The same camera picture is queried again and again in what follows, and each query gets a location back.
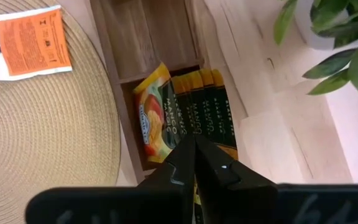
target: yellow package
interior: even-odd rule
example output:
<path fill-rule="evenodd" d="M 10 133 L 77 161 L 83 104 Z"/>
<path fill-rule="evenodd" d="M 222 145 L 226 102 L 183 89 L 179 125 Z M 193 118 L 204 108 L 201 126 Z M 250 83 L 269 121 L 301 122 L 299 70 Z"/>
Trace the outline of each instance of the yellow package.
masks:
<path fill-rule="evenodd" d="M 134 94 L 147 158 L 161 163 L 186 134 L 167 67 L 161 63 Z"/>

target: plant pot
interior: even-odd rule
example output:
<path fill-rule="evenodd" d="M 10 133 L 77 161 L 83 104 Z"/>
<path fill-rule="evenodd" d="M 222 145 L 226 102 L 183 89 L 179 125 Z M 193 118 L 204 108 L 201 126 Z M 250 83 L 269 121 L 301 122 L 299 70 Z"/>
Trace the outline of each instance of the plant pot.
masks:
<path fill-rule="evenodd" d="M 334 49 L 334 38 L 319 37 L 311 30 L 312 22 L 310 19 L 310 9 L 312 5 L 312 0 L 298 0 L 298 4 L 296 5 L 295 21 L 298 25 L 302 38 L 311 48 L 317 50 L 332 50 Z M 341 21 L 346 19 L 348 16 L 348 13 L 343 11 L 335 20 Z M 358 40 L 343 48 L 348 49 L 353 47 L 358 47 Z"/>

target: logo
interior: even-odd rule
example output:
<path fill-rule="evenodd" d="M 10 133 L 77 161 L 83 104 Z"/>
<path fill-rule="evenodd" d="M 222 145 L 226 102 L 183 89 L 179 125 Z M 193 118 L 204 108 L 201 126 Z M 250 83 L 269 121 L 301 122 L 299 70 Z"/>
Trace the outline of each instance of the logo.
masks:
<path fill-rule="evenodd" d="M 149 144 L 149 133 L 150 133 L 150 123 L 147 119 L 147 115 L 144 113 L 144 106 L 139 107 L 139 117 L 140 117 L 140 126 L 142 128 L 143 141 L 145 144 Z"/>

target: light wood surface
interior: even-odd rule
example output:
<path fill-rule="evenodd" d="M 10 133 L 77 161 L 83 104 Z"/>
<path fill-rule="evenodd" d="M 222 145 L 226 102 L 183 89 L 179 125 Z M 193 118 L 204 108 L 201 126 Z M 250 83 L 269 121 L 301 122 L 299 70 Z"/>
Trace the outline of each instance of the light wood surface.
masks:
<path fill-rule="evenodd" d="M 147 0 L 142 4 L 158 59 L 168 68 L 194 62 L 196 54 L 184 1 Z"/>
<path fill-rule="evenodd" d="M 101 53 L 89 0 L 81 0 L 84 6 L 59 1 Z M 316 82 L 301 78 L 328 53 L 309 49 L 296 29 L 281 47 L 274 44 L 272 26 L 283 2 L 190 3 L 205 66 L 224 75 L 240 161 L 275 182 L 352 182 L 326 98 L 305 95 Z M 117 184 L 135 185 L 123 135 L 121 144 Z"/>
<path fill-rule="evenodd" d="M 138 73 L 149 73 L 159 61 L 153 51 L 152 39 L 142 1 L 123 1 L 113 4 L 108 1 L 105 17 L 109 21 L 110 43 L 115 54 L 114 59 L 120 78 L 127 78 Z"/>

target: orange label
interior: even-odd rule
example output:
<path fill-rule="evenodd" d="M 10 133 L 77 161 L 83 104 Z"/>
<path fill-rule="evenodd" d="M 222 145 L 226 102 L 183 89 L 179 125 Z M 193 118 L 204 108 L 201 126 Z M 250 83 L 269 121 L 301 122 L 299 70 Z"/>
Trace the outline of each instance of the orange label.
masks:
<path fill-rule="evenodd" d="M 0 47 L 10 76 L 71 66 L 59 9 L 0 21 Z"/>

